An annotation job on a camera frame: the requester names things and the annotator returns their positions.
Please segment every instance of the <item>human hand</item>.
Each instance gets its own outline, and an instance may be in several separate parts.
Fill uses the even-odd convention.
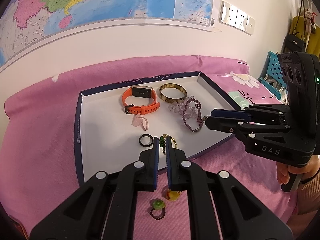
[[[320,158],[318,155],[312,155],[307,165],[302,168],[288,166],[287,164],[277,162],[277,180],[280,185],[287,184],[290,179],[289,172],[292,174],[303,174],[301,180],[306,180],[316,175],[319,168]]]

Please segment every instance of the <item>sleeve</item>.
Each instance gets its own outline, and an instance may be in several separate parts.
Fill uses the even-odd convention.
[[[298,188],[298,214],[292,215],[287,225],[297,238],[308,226],[320,208],[320,172]]]

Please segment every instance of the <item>orange watch strap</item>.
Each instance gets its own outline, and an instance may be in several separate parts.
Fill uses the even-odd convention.
[[[156,102],[157,101],[157,94],[154,90],[151,91],[151,97],[153,99],[153,102],[149,106],[130,105],[129,107],[126,107],[128,105],[126,104],[125,100],[129,96],[132,96],[132,89],[131,88],[127,89],[122,95],[122,104],[126,108],[126,110],[131,114],[138,114],[139,113],[141,115],[145,115],[145,114],[149,114],[149,113],[152,113],[152,112],[158,110],[158,108],[160,107],[160,103]]]

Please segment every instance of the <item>electrical outlet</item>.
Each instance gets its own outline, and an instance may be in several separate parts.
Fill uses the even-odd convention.
[[[247,21],[247,26],[245,28],[245,32],[252,35],[255,26],[256,26],[256,21],[252,17],[248,16],[248,21]]]
[[[245,31],[248,22],[248,17],[249,16],[244,11],[238,9],[235,27],[242,31]]]
[[[222,2],[222,14],[220,21],[234,27],[236,25],[237,12],[238,8],[236,6],[227,2]]]

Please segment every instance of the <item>black handbag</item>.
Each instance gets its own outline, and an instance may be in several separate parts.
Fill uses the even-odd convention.
[[[294,28],[293,33],[287,35],[285,40],[284,40],[284,47],[287,48],[289,51],[300,51],[300,52],[305,52],[306,51],[306,43],[304,41],[305,35],[306,35],[306,22],[305,22],[304,19],[303,19],[303,21],[304,21],[304,33],[303,33],[303,36],[302,36],[301,33],[296,32],[296,29],[297,29],[297,26],[298,26],[298,22],[300,20],[300,14],[301,14],[302,6],[303,6],[303,11],[304,11],[304,19],[306,18],[306,9],[305,9],[305,6],[304,6],[304,0],[301,0],[301,6],[300,6],[300,11],[299,11],[296,27]],[[296,36],[297,34],[300,34],[302,39],[297,37]]]

